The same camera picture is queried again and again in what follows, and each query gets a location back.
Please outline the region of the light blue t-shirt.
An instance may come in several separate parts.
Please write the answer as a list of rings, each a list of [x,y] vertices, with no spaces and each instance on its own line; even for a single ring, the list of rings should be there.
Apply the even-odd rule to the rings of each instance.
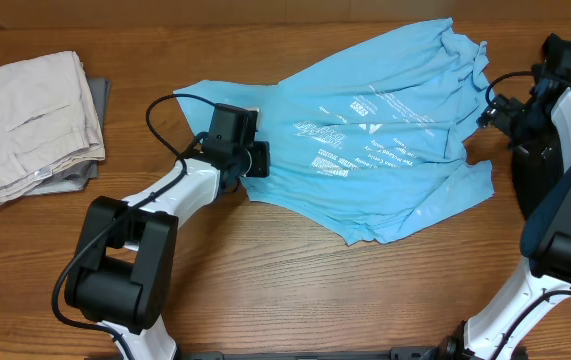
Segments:
[[[467,163],[488,82],[486,46],[449,18],[397,28],[275,85],[203,80],[178,90],[196,133],[223,103],[259,112],[269,144],[256,202],[301,214],[346,243],[405,238],[493,195],[492,166]]]

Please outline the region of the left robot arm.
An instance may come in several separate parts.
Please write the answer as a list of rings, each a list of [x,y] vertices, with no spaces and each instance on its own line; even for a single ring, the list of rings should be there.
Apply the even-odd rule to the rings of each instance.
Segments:
[[[96,198],[52,293],[57,319],[109,334],[123,359],[180,358],[162,319],[177,233],[242,178],[268,176],[269,144],[256,140],[258,122],[256,108],[218,103],[208,130],[165,176],[122,200]]]

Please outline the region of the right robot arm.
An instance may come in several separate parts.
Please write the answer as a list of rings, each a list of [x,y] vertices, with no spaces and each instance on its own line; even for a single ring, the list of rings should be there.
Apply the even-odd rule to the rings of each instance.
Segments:
[[[571,41],[550,34],[526,102],[487,96],[477,123],[509,139],[512,184],[525,225],[521,259],[494,298],[433,348],[393,348],[393,359],[524,359],[523,338],[571,298]]]

